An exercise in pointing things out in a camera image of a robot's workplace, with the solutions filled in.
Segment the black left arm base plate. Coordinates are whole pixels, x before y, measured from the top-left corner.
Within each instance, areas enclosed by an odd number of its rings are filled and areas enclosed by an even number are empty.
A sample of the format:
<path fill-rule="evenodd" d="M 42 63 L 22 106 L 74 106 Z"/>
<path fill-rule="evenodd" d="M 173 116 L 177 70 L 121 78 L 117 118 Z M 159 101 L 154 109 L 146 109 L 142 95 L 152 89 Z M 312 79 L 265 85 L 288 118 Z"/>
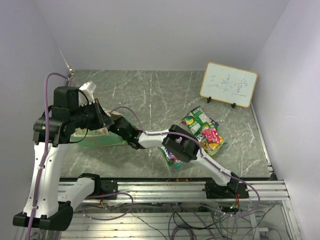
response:
<path fill-rule="evenodd" d="M 117 196 L 115 193 L 118 192 L 118 184 L 114 180 L 101 180 L 101 190 L 98 193 L 93 193 L 87 196 L 86 200 L 93 199 L 104 199 L 104 200 L 115 200 Z"/>

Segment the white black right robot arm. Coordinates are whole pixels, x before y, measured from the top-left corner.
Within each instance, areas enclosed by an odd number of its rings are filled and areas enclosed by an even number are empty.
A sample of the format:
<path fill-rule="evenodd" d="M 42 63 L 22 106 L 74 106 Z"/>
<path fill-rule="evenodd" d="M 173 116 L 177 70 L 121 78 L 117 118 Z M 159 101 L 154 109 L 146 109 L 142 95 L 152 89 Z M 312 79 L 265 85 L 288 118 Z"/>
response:
<path fill-rule="evenodd" d="M 243 198 L 248 196 L 245 183 L 210 157 L 198 139 L 178 125 L 173 124 L 169 129 L 162 131 L 143 131 L 135 128 L 124 117 L 120 117 L 109 130 L 122 137 L 133 149 L 165 147 L 178 160 L 201 166 L 210 173 L 213 179 L 211 187 L 218 199 L 234 198 L 237 194 Z"/>

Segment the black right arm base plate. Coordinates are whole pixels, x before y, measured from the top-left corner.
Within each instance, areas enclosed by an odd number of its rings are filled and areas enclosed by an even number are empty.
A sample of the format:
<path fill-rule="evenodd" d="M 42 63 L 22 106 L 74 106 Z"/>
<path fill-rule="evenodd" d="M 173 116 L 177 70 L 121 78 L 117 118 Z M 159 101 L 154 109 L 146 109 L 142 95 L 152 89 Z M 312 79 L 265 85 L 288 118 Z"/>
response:
<path fill-rule="evenodd" d="M 231 183 L 225 186 L 218 185 L 214 180 L 207 181 L 202 189 L 207 199 L 248 199 L 249 191 L 244 183 L 231 180 Z"/>

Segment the red pink snack packet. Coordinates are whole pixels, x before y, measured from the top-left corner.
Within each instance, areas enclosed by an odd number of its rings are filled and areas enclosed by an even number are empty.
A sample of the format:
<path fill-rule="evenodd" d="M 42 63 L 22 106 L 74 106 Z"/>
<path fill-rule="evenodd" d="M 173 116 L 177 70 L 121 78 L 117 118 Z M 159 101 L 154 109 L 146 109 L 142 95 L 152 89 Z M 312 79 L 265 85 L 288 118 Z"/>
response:
<path fill-rule="evenodd" d="M 205 136 L 208 142 L 219 144 L 221 142 L 218 131 L 213 128 L 206 128 L 201 130 L 201 133 Z"/>

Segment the teal red Fox's packet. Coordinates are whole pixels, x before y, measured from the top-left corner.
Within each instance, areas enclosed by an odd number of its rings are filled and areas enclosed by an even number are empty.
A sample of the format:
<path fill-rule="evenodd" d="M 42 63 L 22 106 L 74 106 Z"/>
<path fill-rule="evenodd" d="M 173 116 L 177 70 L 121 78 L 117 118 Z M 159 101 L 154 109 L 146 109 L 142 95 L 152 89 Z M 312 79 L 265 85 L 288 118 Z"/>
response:
<path fill-rule="evenodd" d="M 183 161 L 181 161 L 181 160 L 174 160 L 173 161 L 173 165 L 174 165 L 174 167 L 176 168 L 176 169 L 179 169 L 181 166 L 183 166 L 185 163 L 183 162 Z"/>

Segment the purple Fox's candy packet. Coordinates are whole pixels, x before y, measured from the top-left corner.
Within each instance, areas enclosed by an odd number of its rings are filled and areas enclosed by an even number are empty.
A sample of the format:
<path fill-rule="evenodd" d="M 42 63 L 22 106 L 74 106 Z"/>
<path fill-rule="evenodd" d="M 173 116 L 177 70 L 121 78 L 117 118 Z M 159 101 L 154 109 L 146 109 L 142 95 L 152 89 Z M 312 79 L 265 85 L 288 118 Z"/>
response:
<path fill-rule="evenodd" d="M 216 122 L 215 120 L 213 120 L 212 118 L 210 118 L 210 121 L 211 121 L 212 124 L 214 125 L 215 129 L 216 129 L 217 131 L 219 131 L 219 123 Z"/>

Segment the purple berries Fox's packet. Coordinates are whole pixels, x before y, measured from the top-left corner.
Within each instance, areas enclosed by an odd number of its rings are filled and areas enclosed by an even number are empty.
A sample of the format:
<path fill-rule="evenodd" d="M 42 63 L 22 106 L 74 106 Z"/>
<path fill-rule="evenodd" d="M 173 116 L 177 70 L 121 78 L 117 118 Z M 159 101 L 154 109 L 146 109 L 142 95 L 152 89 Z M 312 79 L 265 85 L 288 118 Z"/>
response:
<path fill-rule="evenodd" d="M 173 155 L 167 148 L 164 147 L 163 152 L 167 161 L 173 162 L 174 160 L 178 160 L 178 158 L 175 155 Z"/>

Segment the green Fox's candy packet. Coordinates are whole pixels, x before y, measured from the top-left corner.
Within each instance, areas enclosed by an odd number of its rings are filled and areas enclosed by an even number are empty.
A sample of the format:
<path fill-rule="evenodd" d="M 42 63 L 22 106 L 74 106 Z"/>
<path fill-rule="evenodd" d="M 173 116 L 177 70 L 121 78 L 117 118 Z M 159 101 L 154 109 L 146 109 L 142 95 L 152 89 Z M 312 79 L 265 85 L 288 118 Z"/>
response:
<path fill-rule="evenodd" d="M 214 126 L 212 120 L 203 111 L 201 106 L 192 109 L 182 120 L 181 123 L 188 127 L 192 134 L 202 131 L 205 128 Z"/>

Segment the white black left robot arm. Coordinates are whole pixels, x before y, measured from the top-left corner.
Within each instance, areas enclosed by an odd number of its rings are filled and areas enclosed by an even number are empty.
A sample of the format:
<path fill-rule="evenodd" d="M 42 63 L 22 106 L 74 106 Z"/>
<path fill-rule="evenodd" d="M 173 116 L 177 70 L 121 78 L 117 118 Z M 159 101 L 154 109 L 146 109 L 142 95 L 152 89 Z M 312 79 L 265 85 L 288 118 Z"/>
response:
<path fill-rule="evenodd" d="M 53 105 L 46 106 L 33 125 L 34 169 L 29 197 L 23 211 L 13 217 L 17 227 L 65 231 L 74 210 L 88 196 L 98 198 L 102 193 L 101 178 L 83 173 L 69 190 L 58 195 L 63 158 L 71 135 L 77 129 L 87 131 L 106 128 L 114 123 L 94 98 L 94 86 L 61 86 L 53 93 Z"/>

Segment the green printed paper bag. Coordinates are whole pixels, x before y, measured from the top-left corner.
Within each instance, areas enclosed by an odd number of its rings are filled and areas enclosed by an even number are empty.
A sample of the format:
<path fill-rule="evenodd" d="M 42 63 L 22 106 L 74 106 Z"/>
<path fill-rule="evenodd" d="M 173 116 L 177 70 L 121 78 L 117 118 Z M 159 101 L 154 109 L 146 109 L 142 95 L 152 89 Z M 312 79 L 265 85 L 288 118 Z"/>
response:
<path fill-rule="evenodd" d="M 81 129 L 76 127 L 70 136 L 70 144 L 78 144 L 82 148 L 93 149 L 110 146 L 125 145 L 128 141 L 135 141 L 141 130 L 134 126 L 116 110 L 106 111 L 111 115 L 114 124 L 109 128 L 97 130 Z"/>

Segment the yellow green Fox's packet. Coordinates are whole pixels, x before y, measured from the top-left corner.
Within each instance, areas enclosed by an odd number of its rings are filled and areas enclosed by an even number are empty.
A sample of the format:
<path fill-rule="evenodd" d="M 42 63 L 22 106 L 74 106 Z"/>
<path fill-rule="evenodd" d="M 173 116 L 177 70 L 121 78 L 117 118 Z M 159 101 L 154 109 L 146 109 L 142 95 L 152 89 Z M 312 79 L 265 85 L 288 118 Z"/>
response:
<path fill-rule="evenodd" d="M 176 160 L 175 156 L 168 149 L 166 149 L 164 146 L 159 147 L 159 150 L 163 154 L 167 164 L 169 166 L 173 165 Z"/>
<path fill-rule="evenodd" d="M 199 141 L 202 148 L 204 149 L 204 151 L 210 157 L 213 157 L 219 151 L 219 149 L 226 144 L 225 140 L 221 136 L 219 136 L 220 143 L 208 141 L 203 133 L 198 134 L 196 138 Z"/>

